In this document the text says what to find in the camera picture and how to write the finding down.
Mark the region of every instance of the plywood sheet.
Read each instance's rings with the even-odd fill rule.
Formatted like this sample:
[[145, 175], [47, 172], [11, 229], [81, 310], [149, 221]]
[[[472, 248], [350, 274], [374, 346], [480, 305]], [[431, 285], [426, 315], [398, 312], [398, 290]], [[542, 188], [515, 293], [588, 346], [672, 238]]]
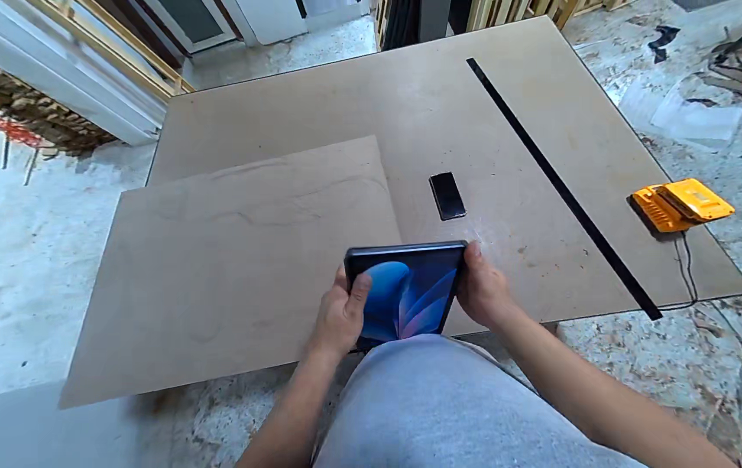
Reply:
[[372, 136], [125, 192], [60, 405], [296, 361], [345, 250], [400, 240]]
[[[517, 43], [535, 46], [506, 46]], [[667, 175], [546, 17], [175, 97], [149, 184], [373, 133], [404, 241], [480, 239], [543, 322], [635, 308], [469, 58], [654, 301], [688, 302], [675, 246], [653, 239], [625, 202]], [[427, 180], [445, 171], [469, 215], [440, 222]], [[742, 275], [706, 228], [689, 240], [700, 297], [742, 294]], [[456, 306], [447, 330], [481, 329]]]

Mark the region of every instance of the floor mat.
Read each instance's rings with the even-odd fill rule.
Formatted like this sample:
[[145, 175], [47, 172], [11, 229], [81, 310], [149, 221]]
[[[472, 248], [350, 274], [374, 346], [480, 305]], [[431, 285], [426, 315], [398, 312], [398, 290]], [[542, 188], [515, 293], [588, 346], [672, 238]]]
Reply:
[[677, 3], [677, 5], [683, 7], [687, 12], [692, 12], [702, 7], [717, 5], [718, 3], [725, 1], [726, 0], [672, 0], [672, 2]]

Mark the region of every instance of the smartphone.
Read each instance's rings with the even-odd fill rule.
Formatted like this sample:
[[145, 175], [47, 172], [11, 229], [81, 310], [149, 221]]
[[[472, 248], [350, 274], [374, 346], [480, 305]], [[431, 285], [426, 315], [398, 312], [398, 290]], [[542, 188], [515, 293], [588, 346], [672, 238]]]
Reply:
[[348, 284], [367, 273], [373, 282], [356, 348], [424, 333], [440, 334], [464, 267], [465, 240], [359, 247], [345, 254]]
[[455, 184], [455, 176], [451, 175], [451, 172], [432, 175], [428, 183], [431, 185], [431, 192], [434, 193], [434, 202], [437, 204], [441, 220], [466, 216], [467, 209], [463, 207], [463, 200]]

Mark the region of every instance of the red netting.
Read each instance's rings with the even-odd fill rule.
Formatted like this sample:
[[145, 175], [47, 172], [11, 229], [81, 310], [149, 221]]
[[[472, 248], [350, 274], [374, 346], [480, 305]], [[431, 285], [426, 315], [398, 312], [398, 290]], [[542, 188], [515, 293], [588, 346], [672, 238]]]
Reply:
[[32, 148], [40, 147], [44, 143], [43, 138], [27, 130], [22, 124], [5, 120], [2, 117], [0, 117], [0, 132], [6, 133], [12, 142], [18, 142]]

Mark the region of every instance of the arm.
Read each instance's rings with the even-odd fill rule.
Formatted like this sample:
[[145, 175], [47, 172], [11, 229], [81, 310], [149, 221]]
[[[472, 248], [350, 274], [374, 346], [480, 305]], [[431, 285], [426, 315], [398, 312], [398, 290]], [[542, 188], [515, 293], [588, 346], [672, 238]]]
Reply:
[[310, 466], [322, 405], [336, 366], [356, 344], [371, 278], [356, 277], [350, 295], [345, 271], [322, 297], [313, 335], [282, 397], [236, 466]]
[[506, 346], [541, 396], [591, 441], [652, 467], [734, 466], [717, 447], [652, 400], [627, 388], [532, 320], [501, 271], [472, 242], [458, 300]]

